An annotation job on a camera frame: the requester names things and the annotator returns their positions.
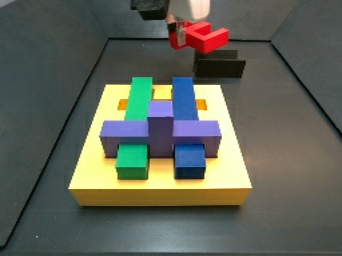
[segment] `wooden block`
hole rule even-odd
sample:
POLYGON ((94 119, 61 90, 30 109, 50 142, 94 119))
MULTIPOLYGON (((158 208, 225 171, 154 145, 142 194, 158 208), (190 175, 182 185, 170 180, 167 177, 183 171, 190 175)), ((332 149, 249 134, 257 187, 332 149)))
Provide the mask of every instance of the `wooden block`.
MULTIPOLYGON (((154 87, 170 95, 171 86, 154 87)), ((117 159, 105 157, 99 134, 105 120, 123 120, 114 111, 127 99, 130 85, 107 85, 85 142, 70 191, 83 206, 242 205, 252 190, 240 144, 220 85, 195 86, 197 99, 206 99, 199 120, 218 120, 222 142, 218 158, 206 159, 206 178, 175 180, 174 160, 150 159, 149 180, 119 180, 117 159)))
POLYGON ((205 179, 203 145, 175 145, 175 179, 205 179))
POLYGON ((126 109, 126 120, 147 120, 149 104, 153 99, 153 78, 134 77, 126 109))
POLYGON ((191 77, 174 77, 173 99, 175 120, 198 120, 198 108, 191 77))
POLYGON ((118 179, 146 180, 149 178, 149 146, 121 144, 115 168, 118 179))
MULTIPOLYGON (((147 120, 149 104, 153 99, 153 78, 134 77, 126 108, 125 120, 147 120)), ((149 173, 147 144, 121 144, 115 169, 119 179, 147 179, 149 173)))

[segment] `dark green block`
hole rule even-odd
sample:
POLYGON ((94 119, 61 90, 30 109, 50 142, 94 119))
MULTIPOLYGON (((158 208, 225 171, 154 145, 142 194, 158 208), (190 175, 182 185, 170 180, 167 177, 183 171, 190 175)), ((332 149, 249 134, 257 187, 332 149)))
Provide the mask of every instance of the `dark green block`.
POLYGON ((134 77, 125 120, 147 120, 153 99, 153 77, 134 77))
POLYGON ((145 144, 119 145, 117 159, 118 179, 149 179, 149 146, 145 144))

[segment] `yellow block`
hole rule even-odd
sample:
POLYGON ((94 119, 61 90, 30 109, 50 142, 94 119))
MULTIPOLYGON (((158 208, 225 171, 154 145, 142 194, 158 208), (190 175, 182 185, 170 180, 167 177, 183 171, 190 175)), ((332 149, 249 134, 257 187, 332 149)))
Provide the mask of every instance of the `yellow block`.
MULTIPOLYGON (((171 86, 157 85, 158 99, 170 99, 171 86)), ((252 190, 240 144, 220 85, 197 85, 197 99, 206 100, 201 120, 218 120, 222 141, 218 158, 208 159, 203 180, 175 180, 174 160, 150 159, 149 180, 118 180, 115 159, 106 159, 99 139, 105 120, 125 120, 118 110, 130 85, 107 85, 83 146, 70 191, 82 206, 242 205, 252 190)))

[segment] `blue block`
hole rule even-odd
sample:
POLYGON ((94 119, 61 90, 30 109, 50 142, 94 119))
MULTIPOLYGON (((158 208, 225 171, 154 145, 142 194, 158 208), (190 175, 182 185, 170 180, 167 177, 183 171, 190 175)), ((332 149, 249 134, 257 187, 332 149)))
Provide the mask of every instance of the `blue block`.
POLYGON ((175 145, 175 179, 205 179, 203 145, 175 145))
POLYGON ((175 120, 198 120, 194 82, 191 77, 173 78, 175 120))

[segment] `purple block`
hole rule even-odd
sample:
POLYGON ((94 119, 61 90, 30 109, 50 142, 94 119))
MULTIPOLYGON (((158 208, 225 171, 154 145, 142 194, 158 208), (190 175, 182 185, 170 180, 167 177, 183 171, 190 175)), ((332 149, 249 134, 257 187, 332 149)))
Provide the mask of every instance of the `purple block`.
POLYGON ((171 101, 151 101, 149 107, 150 157, 169 158, 174 155, 174 109, 171 101))
POLYGON ((150 101, 147 117, 174 117, 173 101, 150 101))
POLYGON ((174 144, 205 144, 206 157, 218 157, 221 144, 218 121, 175 120, 174 144))
POLYGON ((105 121, 101 140, 106 157, 115 158, 119 144, 149 144, 147 121, 105 121))

